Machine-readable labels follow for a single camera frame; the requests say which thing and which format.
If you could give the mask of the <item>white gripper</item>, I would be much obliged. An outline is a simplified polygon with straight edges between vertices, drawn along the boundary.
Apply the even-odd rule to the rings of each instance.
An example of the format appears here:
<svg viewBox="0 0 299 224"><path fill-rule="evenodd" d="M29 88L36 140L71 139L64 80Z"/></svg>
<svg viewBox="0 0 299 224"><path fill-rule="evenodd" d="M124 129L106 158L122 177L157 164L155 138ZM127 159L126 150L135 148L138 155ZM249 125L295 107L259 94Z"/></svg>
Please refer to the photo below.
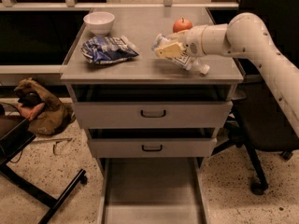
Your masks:
<svg viewBox="0 0 299 224"><path fill-rule="evenodd" d="M170 40L178 42L166 46L160 46L154 50L159 58L176 58L182 55L186 50L187 54L192 57L205 56L203 47L203 35L206 25L194 26L190 30L182 30L177 33L168 35Z"/></svg>

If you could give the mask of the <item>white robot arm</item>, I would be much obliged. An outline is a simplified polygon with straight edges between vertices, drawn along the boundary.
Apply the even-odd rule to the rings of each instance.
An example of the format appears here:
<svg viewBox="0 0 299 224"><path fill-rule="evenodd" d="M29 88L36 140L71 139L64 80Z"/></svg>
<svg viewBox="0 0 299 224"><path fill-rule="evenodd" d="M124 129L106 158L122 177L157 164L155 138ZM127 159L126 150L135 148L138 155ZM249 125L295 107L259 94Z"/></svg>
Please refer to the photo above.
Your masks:
<svg viewBox="0 0 299 224"><path fill-rule="evenodd" d="M220 55L250 60L299 135L299 69L275 46L263 21L241 13L227 24L199 25L154 41L159 58Z"/></svg>

